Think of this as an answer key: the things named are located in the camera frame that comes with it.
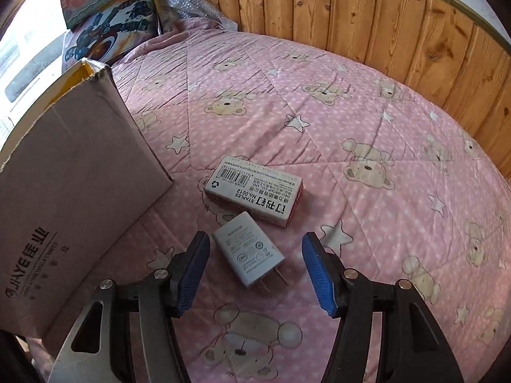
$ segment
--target bubble wrap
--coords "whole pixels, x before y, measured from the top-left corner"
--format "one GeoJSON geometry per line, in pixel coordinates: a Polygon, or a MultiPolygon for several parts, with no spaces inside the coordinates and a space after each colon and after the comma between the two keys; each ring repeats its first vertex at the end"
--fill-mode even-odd
{"type": "Polygon", "coordinates": [[[162,24],[162,33],[172,30],[172,24],[178,19],[207,17],[218,21],[226,29],[238,31],[238,25],[229,20],[212,4],[205,0],[156,0],[156,8],[162,24]]]}

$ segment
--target white power adapter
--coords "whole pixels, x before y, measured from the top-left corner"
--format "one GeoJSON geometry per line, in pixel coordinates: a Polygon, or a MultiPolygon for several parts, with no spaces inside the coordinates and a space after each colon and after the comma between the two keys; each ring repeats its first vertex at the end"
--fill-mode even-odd
{"type": "Polygon", "coordinates": [[[284,255],[247,212],[236,216],[212,236],[246,287],[284,260],[284,255]]]}

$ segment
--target brown cardboard box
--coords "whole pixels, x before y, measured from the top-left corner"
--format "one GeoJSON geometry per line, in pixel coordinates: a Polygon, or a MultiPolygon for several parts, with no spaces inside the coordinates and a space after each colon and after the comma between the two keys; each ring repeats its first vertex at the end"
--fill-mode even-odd
{"type": "Polygon", "coordinates": [[[27,111],[0,165],[0,328],[39,337],[172,179],[110,69],[85,59],[27,111]]]}

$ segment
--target barcode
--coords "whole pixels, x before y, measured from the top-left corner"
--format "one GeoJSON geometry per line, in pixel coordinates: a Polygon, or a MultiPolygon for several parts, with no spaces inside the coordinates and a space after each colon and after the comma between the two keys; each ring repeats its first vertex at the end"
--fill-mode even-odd
{"type": "Polygon", "coordinates": [[[218,173],[218,176],[221,179],[232,181],[235,184],[238,184],[242,187],[245,187],[248,179],[250,178],[249,174],[244,174],[241,171],[233,170],[229,167],[223,166],[218,173]]]}

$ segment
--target pink fabric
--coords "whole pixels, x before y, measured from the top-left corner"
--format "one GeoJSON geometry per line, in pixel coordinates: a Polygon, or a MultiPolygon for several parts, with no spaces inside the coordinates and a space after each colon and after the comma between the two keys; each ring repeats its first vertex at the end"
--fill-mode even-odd
{"type": "MultiPolygon", "coordinates": [[[[286,257],[289,285],[271,274],[268,290],[246,290],[212,244],[193,308],[174,321],[193,382],[321,380],[338,321],[319,307],[306,273],[307,231],[371,280],[412,280],[466,382],[476,382],[511,332],[511,194],[486,154],[440,108],[367,66],[195,22],[113,68],[175,184],[90,272],[45,344],[58,351],[102,279],[140,280],[169,249],[168,257],[235,215],[202,192],[230,154],[300,176],[305,191],[287,228],[260,222],[286,257]],[[233,350],[243,344],[241,358],[233,350]]],[[[367,381],[376,376],[379,324],[375,315],[367,381]]]]}

